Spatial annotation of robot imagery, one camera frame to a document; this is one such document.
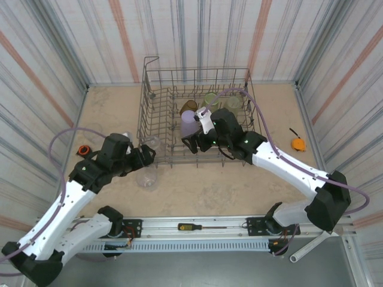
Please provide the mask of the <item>lilac plastic cup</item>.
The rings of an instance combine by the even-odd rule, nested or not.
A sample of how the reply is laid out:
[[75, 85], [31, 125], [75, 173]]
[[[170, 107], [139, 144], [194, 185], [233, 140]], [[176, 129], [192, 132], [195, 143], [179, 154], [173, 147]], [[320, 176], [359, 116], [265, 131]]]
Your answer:
[[192, 135], [199, 130], [199, 124], [194, 119], [195, 112], [186, 110], [181, 114], [181, 136]]

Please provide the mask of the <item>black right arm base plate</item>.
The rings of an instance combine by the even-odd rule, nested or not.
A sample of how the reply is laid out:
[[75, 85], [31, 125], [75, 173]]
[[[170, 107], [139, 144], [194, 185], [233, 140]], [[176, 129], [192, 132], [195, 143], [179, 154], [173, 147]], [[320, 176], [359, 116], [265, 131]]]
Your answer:
[[266, 219], [264, 217], [249, 217], [246, 219], [245, 225], [250, 237], [270, 235]]

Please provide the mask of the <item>clear faceted plastic cup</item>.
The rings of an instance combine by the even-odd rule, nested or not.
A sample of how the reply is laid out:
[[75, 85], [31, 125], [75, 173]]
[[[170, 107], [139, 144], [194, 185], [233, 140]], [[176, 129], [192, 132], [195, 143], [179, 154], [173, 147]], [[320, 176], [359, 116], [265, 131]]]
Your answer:
[[157, 136], [148, 136], [144, 139], [143, 144], [158, 152], [161, 149], [162, 142]]
[[153, 192], [157, 183], [157, 169], [145, 167], [137, 171], [136, 183], [148, 192]]

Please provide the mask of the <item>black yellow screwdriver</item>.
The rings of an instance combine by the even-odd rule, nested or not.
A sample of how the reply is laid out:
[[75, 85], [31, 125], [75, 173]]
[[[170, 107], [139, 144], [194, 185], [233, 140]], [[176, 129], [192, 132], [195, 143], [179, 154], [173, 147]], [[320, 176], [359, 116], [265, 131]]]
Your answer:
[[178, 223], [177, 230], [178, 231], [228, 231], [234, 230], [237, 227], [234, 226], [204, 226], [200, 224], [192, 224], [192, 223]]

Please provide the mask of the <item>amber textured glass cup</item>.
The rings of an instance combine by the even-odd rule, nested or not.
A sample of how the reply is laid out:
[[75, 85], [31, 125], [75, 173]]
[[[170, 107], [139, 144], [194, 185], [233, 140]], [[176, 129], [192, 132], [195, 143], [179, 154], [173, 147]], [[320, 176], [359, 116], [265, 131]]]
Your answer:
[[180, 115], [182, 115], [185, 111], [197, 111], [197, 103], [194, 100], [188, 100], [180, 109]]

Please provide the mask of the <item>pale frosted glass cup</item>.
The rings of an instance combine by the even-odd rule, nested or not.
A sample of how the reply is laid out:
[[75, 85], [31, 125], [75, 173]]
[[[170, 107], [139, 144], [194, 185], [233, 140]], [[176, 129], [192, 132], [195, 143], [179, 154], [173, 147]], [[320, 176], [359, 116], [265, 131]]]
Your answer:
[[242, 107], [242, 100], [238, 96], [231, 96], [226, 99], [224, 103], [224, 108], [234, 114], [235, 117], [238, 116], [238, 112]]

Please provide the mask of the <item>grey metal bar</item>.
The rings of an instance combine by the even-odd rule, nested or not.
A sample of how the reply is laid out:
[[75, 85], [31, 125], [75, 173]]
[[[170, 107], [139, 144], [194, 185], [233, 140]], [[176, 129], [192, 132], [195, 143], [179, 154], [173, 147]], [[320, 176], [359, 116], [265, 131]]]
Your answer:
[[320, 243], [328, 239], [331, 235], [323, 231], [318, 237], [310, 241], [308, 244], [300, 248], [298, 251], [293, 253], [290, 257], [289, 260], [291, 263], [297, 263], [299, 260], [301, 260], [305, 255], [307, 255], [310, 251], [315, 249]]

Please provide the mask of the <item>green ribbed glass cup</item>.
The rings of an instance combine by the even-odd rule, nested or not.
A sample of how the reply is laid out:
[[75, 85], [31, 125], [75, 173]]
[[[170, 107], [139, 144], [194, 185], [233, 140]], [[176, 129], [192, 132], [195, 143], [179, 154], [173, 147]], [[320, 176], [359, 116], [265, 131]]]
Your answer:
[[208, 106], [210, 103], [212, 103], [212, 105], [210, 106], [211, 111], [217, 110], [220, 105], [218, 99], [214, 100], [216, 95], [217, 95], [216, 93], [207, 93], [205, 97], [203, 98], [204, 106]]

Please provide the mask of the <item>aluminium mounting rail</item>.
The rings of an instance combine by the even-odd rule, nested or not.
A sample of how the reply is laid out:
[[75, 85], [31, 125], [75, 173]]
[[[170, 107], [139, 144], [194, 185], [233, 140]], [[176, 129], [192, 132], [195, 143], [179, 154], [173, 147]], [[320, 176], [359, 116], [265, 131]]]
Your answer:
[[[250, 237], [246, 229], [246, 219], [253, 216], [187, 216], [187, 217], [146, 217], [143, 220], [141, 239], [175, 240], [175, 239], [228, 239], [235, 237]], [[228, 231], [178, 231], [178, 223], [192, 223], [204, 226], [234, 226], [234, 230]], [[289, 238], [295, 236], [317, 237], [324, 230], [319, 229], [311, 223], [299, 224], [298, 227], [290, 225], [284, 227], [279, 233], [270, 232], [269, 236], [262, 238]], [[327, 231], [331, 236], [353, 236], [356, 234], [351, 218], [346, 216], [340, 219], [333, 231]]]

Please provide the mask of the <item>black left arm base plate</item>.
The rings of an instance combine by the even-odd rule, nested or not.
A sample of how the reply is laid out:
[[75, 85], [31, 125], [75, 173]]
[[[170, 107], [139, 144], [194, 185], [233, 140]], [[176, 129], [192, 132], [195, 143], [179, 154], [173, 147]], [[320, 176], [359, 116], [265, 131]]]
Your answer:
[[141, 219], [124, 219], [123, 231], [127, 234], [128, 238], [140, 238], [142, 232], [142, 223], [143, 220]]

